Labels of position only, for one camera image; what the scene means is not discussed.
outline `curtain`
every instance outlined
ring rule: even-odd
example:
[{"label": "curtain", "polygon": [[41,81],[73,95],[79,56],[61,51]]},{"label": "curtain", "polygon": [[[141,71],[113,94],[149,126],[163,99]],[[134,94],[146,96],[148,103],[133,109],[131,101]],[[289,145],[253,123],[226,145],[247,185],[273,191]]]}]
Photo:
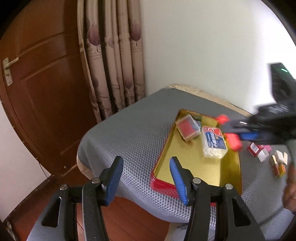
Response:
[{"label": "curtain", "polygon": [[77,24],[99,123],[145,97],[139,0],[78,0]]}]

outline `textured gray mat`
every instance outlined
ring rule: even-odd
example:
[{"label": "textured gray mat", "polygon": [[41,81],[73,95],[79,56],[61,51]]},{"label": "textured gray mat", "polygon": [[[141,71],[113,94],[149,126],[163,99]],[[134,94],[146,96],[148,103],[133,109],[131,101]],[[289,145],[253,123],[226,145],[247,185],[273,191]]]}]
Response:
[{"label": "textured gray mat", "polygon": [[[114,158],[124,159],[118,196],[126,197],[154,216],[169,222],[188,222],[191,209],[178,199],[153,191],[150,175],[179,109],[209,116],[226,114],[231,119],[242,115],[217,103],[176,90],[162,89],[96,125],[83,137],[80,161],[95,176],[110,167]],[[287,151],[285,146],[277,148]],[[248,151],[240,153],[242,197],[268,239],[281,236],[293,215],[282,207],[285,178],[272,176],[268,161],[260,163]],[[215,208],[211,209],[210,228],[215,228]]]}]

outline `wooden door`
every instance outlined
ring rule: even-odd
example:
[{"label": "wooden door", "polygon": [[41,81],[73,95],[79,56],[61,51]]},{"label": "wooden door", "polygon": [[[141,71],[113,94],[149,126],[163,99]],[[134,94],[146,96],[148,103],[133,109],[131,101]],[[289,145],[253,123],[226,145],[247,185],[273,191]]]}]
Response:
[{"label": "wooden door", "polygon": [[[82,136],[96,124],[78,45],[77,0],[32,0],[0,40],[0,95],[21,140],[52,174],[76,164]],[[13,83],[7,86],[3,60]]]}]

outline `wall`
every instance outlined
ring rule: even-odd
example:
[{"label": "wall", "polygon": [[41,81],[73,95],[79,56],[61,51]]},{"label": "wall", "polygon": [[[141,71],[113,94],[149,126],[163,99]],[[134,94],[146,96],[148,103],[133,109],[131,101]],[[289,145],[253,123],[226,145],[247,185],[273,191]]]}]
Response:
[{"label": "wall", "polygon": [[140,0],[147,94],[197,87],[254,113],[274,102],[267,63],[296,77],[296,46],[260,0]]},{"label": "wall", "polygon": [[0,219],[3,221],[46,176],[15,133],[1,104],[0,153]]}]

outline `wire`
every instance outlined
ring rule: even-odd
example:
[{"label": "wire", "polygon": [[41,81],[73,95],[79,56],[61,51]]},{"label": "wire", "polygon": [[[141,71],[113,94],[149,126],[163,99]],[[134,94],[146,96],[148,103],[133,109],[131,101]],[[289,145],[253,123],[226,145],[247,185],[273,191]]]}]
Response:
[{"label": "wire", "polygon": [[39,163],[39,166],[40,166],[41,170],[43,171],[44,175],[46,176],[46,178],[48,178],[48,176],[45,174],[45,172],[44,172],[44,170],[43,170],[43,168],[42,168],[40,162],[38,162],[38,163]]}]

